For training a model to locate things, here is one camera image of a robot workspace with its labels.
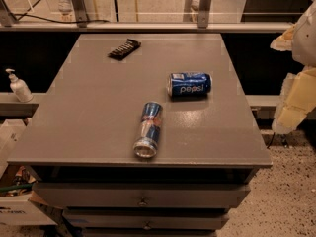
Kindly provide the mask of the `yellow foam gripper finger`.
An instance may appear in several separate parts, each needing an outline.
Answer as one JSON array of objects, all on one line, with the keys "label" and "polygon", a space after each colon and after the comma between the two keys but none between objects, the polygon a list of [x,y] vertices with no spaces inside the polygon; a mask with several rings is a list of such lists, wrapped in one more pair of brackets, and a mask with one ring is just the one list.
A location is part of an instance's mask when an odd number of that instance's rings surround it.
[{"label": "yellow foam gripper finger", "polygon": [[305,66],[297,75],[288,73],[283,80],[274,114],[275,134],[289,134],[316,108],[316,68]]},{"label": "yellow foam gripper finger", "polygon": [[295,25],[283,32],[280,36],[272,41],[270,48],[277,51],[292,51],[292,40]]}]

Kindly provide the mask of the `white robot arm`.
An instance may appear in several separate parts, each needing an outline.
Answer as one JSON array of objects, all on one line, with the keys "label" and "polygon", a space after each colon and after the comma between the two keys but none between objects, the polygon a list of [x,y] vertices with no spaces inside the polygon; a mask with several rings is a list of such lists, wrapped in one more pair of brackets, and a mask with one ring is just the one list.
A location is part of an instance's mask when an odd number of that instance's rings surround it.
[{"label": "white robot arm", "polygon": [[270,48],[290,51],[292,59],[303,65],[301,72],[288,73],[281,86],[272,130],[285,135],[296,130],[316,107],[316,1]]}]

